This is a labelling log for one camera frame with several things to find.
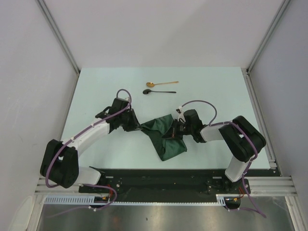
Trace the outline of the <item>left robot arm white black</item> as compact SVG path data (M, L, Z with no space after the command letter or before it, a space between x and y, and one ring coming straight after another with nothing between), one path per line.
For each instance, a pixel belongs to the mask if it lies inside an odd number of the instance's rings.
M94 121L77 135L64 141L49 141L40 167L46 186L67 189L79 184L102 192L106 188L102 172L94 167L81 167L79 158L96 141L119 127L130 132L138 130L140 124L131 108L131 100L116 97L111 106L98 113Z

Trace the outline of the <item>black spoon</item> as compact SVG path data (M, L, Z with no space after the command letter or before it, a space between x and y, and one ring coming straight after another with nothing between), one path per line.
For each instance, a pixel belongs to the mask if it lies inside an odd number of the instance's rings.
M171 93L171 94L175 94L177 93L176 91L154 91L154 90L151 90L151 89L145 89L142 91L142 93L144 95L147 95L147 94L150 94L150 93Z

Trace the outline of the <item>left aluminium frame post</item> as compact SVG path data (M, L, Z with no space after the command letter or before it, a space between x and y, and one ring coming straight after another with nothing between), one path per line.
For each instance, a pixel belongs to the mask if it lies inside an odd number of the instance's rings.
M80 75L81 69L78 67L77 62L67 44L65 41L65 38L63 37L56 20L54 19L48 5L46 4L46 1L44 0L35 0L36 4L38 5L38 8L41 10L42 15L44 16L47 24L49 25L54 37L56 38L58 44L60 45L65 57L67 58L68 62L70 63L71 67L73 68L74 72L77 76Z

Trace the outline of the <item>gold spoon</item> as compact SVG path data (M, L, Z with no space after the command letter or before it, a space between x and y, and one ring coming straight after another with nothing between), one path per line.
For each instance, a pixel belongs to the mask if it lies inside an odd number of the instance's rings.
M152 83L152 82L147 82L147 83L146 83L146 86L149 87L149 88L153 88L153 87L158 86L158 85L177 84L177 83L179 83L179 82L178 82L178 81L164 82L164 83Z

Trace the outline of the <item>right aluminium frame post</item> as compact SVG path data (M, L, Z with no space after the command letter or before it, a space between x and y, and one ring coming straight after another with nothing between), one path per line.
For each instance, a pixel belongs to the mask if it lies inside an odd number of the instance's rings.
M269 43L271 37L273 36L275 30L277 29L280 21L282 20L283 16L285 15L289 5L292 3L292 0L283 0L282 3L280 4L277 12L275 13L265 35L263 36L256 52L254 53L248 67L245 69L248 74L251 73L253 70L255 64L261 57L263 51L265 50L267 44Z

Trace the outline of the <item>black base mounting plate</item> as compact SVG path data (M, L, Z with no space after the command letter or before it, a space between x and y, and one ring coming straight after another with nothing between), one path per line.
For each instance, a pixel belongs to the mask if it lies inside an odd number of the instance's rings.
M79 193L104 194L109 186L124 203L210 203L216 194L238 194L252 187L251 177L276 177L264 169L248 171L244 180L230 183L223 169L101 169L99 187L82 186Z

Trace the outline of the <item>dark green cloth napkin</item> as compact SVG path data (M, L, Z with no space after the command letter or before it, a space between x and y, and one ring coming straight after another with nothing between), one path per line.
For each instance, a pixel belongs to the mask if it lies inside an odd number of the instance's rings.
M172 115L168 114L141 124L141 131L150 138L161 161L167 161L187 152L183 139L163 137L172 129L173 121Z

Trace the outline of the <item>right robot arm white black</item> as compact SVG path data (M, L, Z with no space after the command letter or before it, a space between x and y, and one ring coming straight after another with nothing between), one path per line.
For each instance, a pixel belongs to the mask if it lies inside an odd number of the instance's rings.
M191 135L196 143L219 140L226 143L233 155L222 177L222 188L227 193L239 188L243 176L266 146L263 135L241 115L232 121L204 125L196 110L181 112L163 138L180 139L184 135Z

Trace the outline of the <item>aluminium frame post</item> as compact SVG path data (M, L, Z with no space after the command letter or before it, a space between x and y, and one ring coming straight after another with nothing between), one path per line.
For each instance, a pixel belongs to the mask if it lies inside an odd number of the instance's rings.
M77 76L80 75L81 69L78 67L77 62L67 44L65 41L65 38L63 37L56 20L54 19L48 5L46 4L46 1L44 0L35 0L36 4L38 5L38 8L41 10L42 15L44 16L47 24L49 25L54 37L56 38L58 44L60 45L65 57L67 58L68 62L70 63L71 67L73 68L74 72Z
M282 20L283 16L285 15L289 5L292 3L292 0L283 0L282 3L280 4L277 12L275 13L265 35L263 36L256 52L254 53L248 67L245 69L248 74L251 73L253 70L255 64L261 57L263 51L265 50L267 44L269 43L271 37L273 36L275 30L277 29L280 21Z

